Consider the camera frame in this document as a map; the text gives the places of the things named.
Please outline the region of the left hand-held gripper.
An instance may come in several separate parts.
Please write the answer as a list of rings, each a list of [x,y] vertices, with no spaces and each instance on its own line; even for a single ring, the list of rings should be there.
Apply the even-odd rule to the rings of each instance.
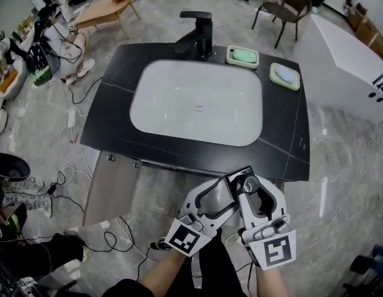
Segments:
[[[192,257],[217,235],[217,230],[238,210],[232,202],[225,207],[225,182],[210,179],[192,188],[178,218],[165,237],[165,244]]]

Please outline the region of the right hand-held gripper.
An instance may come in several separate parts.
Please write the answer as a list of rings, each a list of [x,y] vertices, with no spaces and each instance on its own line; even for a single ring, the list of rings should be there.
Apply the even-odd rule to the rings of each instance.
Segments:
[[[296,259],[296,231],[290,228],[284,193],[268,179],[245,180],[236,190],[244,227],[238,233],[254,265],[276,268]],[[251,194],[257,192],[257,208]],[[257,226],[257,220],[268,222]]]

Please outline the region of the pale blue-grey rectangular block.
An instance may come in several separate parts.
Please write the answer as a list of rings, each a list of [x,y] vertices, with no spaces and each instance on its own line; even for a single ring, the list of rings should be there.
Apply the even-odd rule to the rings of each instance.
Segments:
[[[274,72],[282,81],[288,84],[294,84],[297,81],[297,74],[285,66],[276,66]]]

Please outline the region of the light green rectangular block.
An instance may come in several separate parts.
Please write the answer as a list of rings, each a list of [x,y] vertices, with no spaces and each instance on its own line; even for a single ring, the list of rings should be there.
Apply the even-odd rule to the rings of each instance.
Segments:
[[[237,61],[249,64],[256,64],[258,62],[256,52],[246,49],[234,49],[233,57]]]

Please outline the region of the person's left forearm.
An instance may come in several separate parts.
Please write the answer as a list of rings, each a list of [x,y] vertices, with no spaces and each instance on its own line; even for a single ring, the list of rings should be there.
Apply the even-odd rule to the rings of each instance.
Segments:
[[[155,297],[164,297],[180,271],[186,256],[171,250],[160,262],[155,264],[138,282],[148,288]]]

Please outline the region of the person's black trousers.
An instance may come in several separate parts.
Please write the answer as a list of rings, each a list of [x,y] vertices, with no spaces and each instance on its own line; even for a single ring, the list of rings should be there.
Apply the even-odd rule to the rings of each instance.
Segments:
[[[236,269],[222,243],[222,229],[199,251],[201,288],[193,289],[192,297],[247,297]]]

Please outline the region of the person's black printed shirt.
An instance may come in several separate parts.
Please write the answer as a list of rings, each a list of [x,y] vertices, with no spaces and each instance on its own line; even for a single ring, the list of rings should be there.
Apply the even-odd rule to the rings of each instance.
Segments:
[[[195,297],[197,295],[195,288],[180,290],[171,286],[163,297]],[[158,297],[158,295],[135,280],[124,279],[106,290],[101,297]]]

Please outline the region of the black faucet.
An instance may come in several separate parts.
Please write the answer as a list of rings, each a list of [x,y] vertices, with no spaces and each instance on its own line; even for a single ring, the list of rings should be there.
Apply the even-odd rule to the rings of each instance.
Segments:
[[[196,45],[197,52],[207,57],[212,54],[213,22],[212,14],[204,11],[181,11],[181,19],[195,19],[195,29],[174,44],[174,50],[183,54]]]

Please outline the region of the black hard-shell backpack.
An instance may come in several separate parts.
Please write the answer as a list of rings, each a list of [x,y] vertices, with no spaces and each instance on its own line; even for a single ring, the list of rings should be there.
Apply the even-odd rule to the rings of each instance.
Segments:
[[[23,181],[30,176],[30,167],[25,160],[15,155],[0,153],[0,179]]]

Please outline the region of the dark wicker chair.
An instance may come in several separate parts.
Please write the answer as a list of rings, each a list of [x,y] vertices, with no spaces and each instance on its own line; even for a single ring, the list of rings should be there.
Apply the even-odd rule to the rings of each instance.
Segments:
[[[251,29],[254,30],[257,18],[263,11],[273,16],[272,22],[277,19],[281,22],[281,30],[275,42],[274,48],[277,49],[279,41],[283,35],[284,29],[289,24],[295,24],[295,40],[298,41],[299,21],[310,14],[312,11],[311,0],[263,0],[256,12]]]

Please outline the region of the brown cardboard box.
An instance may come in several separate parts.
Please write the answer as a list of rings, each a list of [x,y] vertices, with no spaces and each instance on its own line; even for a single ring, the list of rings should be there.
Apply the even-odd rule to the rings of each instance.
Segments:
[[[367,16],[367,9],[359,2],[347,13],[347,20],[359,41],[383,59],[383,36]]]

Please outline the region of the black green backpack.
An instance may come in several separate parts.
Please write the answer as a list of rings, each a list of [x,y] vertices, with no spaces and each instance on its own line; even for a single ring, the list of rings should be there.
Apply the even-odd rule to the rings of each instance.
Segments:
[[[39,41],[32,43],[25,64],[32,82],[39,87],[53,78],[61,61],[47,42]]]

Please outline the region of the wooden coffee table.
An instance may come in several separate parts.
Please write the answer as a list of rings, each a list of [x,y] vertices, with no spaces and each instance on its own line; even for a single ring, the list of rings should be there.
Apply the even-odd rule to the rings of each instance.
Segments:
[[[106,24],[109,22],[118,22],[124,33],[126,39],[130,39],[130,36],[121,22],[121,14],[124,10],[130,7],[136,17],[142,20],[141,16],[137,12],[132,0],[125,0],[115,3],[112,0],[101,0],[91,3],[86,10],[84,10],[75,20],[74,25],[78,29],[87,27],[96,27],[97,25]]]

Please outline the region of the cream pouf seat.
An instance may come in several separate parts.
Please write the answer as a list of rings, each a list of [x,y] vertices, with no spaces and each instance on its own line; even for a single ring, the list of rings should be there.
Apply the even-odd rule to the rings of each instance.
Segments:
[[[8,88],[6,88],[5,92],[0,91],[0,97],[3,100],[13,100],[19,94],[28,76],[27,68],[23,60],[15,60],[12,67],[17,72],[17,75]]]

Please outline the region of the orange cushion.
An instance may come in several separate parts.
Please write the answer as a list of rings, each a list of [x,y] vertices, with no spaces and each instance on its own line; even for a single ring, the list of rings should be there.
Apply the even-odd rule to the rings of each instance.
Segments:
[[[4,76],[1,84],[0,84],[0,92],[5,93],[7,88],[13,83],[13,81],[16,79],[18,75],[17,71],[10,70],[7,72],[7,74]]]

